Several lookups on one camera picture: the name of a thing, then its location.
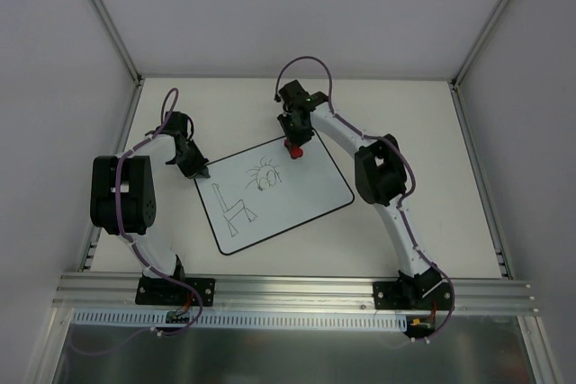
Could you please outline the red whiteboard eraser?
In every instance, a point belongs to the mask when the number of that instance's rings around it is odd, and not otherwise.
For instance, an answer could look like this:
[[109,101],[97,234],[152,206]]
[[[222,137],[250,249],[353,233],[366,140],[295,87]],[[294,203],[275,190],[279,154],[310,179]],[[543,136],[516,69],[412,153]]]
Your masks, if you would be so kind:
[[288,151],[288,154],[292,160],[303,157],[303,150],[300,147],[292,144],[289,140],[286,140],[283,145]]

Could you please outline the white whiteboard black rim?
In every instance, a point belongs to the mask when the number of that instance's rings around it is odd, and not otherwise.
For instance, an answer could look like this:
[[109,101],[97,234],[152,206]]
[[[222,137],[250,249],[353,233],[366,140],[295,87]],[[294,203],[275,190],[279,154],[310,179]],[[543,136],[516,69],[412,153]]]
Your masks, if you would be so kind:
[[276,138],[209,164],[195,181],[218,250],[230,256],[351,205],[352,188],[317,135],[293,159]]

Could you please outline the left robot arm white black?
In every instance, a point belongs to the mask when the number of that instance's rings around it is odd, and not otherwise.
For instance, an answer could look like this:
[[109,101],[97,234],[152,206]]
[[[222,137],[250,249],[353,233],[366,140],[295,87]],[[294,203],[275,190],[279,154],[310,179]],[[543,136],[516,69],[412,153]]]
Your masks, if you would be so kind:
[[90,218],[93,225],[121,239],[157,281],[156,293],[168,304],[192,289],[180,258],[154,227],[158,206],[154,175],[174,167],[186,179],[208,178],[208,159],[194,142],[192,118],[168,112],[161,124],[134,147],[114,156],[98,156],[92,168]]

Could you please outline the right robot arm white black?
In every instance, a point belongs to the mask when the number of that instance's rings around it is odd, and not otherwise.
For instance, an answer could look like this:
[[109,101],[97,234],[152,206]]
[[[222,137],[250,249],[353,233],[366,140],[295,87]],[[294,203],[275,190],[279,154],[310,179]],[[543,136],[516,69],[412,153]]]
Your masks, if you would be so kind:
[[274,100],[283,105],[277,119],[291,158],[302,157],[303,146],[321,132],[354,159],[356,191],[382,219],[400,265],[397,281],[383,298],[395,308],[430,308],[443,277],[426,257],[410,226],[404,201],[410,193],[406,182],[414,177],[393,136],[377,138],[363,133],[334,112],[322,92],[300,90],[290,95],[279,91]]

